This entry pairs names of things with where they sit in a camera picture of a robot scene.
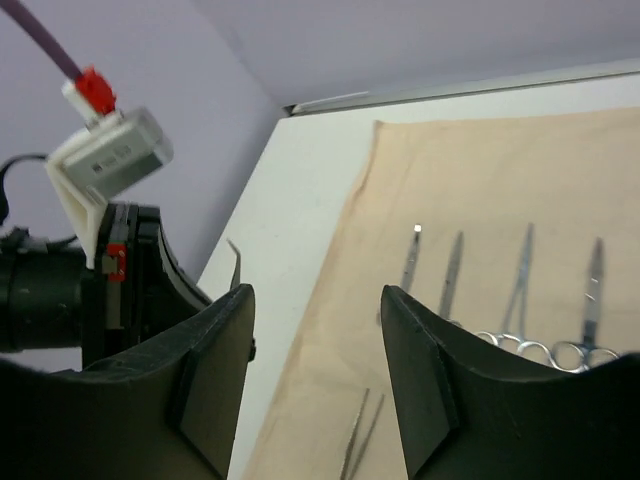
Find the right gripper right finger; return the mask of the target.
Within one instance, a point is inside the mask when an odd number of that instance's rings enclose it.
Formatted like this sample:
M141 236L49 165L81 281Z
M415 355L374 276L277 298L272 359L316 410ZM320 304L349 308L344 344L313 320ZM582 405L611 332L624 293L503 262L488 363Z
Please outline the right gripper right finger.
M639 357L565 373L495 347L396 286L381 324L411 479L635 479Z

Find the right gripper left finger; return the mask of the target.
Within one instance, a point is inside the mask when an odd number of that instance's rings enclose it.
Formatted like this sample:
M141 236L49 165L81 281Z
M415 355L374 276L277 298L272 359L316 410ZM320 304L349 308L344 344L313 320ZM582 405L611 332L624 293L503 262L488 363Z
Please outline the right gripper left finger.
M83 371L1 364L5 479L223 479L253 342L243 284Z

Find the curved tip silver tweezers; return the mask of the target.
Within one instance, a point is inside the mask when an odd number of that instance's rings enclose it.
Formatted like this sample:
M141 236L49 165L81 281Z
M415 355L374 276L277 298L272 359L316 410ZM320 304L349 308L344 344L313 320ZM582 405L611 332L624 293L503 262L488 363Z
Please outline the curved tip silver tweezers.
M238 246L230 238L227 238L226 241L235 256L234 269L229 287L229 290L232 291L241 284L242 255Z

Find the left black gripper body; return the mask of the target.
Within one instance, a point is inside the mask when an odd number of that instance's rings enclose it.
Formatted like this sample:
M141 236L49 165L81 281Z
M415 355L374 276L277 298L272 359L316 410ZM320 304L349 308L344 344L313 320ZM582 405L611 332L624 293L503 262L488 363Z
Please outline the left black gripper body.
M24 227L3 235L2 352L78 347L88 366L148 339L161 240L159 208L132 203L108 206L94 268L76 240L36 238Z

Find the surgical forceps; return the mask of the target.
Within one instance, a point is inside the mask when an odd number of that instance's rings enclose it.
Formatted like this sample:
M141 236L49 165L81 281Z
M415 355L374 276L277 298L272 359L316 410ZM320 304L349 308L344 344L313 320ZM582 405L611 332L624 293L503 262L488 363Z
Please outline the surgical forceps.
M370 423L364 427L363 422L371 389L364 390L358 411L354 417L350 430L347 445L341 462L339 480L352 480L356 477L364 456L368 450L369 443L377 426L382 408L385 402L385 394L382 393L375 403L375 409Z

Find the beige cloth wrap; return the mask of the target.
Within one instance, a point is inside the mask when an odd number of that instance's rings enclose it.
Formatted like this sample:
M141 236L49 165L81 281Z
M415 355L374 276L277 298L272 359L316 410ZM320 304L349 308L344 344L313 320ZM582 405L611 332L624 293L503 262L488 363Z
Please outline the beige cloth wrap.
M438 303L450 245L465 237L453 315L496 326L527 225L534 252L526 331L565 339L578 329L587 256L604 242L603 343L639 344L639 112L380 123L370 160L329 229L293 210L309 187L284 187L284 225L247 256L263 334L288 354L245 470L248 479L326 479L344 421L366 381L387 381L374 321L414 223L422 243L413 292Z

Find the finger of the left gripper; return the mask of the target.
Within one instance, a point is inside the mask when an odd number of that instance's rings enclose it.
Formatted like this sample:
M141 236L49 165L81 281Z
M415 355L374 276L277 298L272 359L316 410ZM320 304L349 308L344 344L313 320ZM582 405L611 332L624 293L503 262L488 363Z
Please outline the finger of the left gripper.
M160 320L186 320L206 309L212 300L180 267L158 219L157 313Z

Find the silver ring-handled hemostat clamp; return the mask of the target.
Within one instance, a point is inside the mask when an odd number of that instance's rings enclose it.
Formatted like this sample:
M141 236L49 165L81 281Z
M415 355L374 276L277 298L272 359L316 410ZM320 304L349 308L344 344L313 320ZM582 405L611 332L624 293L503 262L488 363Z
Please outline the silver ring-handled hemostat clamp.
M552 367L553 362L549 348L538 340L528 338L525 333L534 232L534 224L529 223L520 251L515 285L499 328L496 331L476 331L475 335L495 347Z

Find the surgical scissors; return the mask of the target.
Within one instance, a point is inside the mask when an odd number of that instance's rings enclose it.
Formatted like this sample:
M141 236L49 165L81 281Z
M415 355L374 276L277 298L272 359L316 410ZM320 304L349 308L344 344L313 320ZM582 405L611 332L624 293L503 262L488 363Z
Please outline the surgical scissors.
M400 288L409 293L416 270L417 260L420 251L420 239L422 233L422 225L415 224L413 227L412 239L409 245L408 253L403 267L403 272L399 282Z

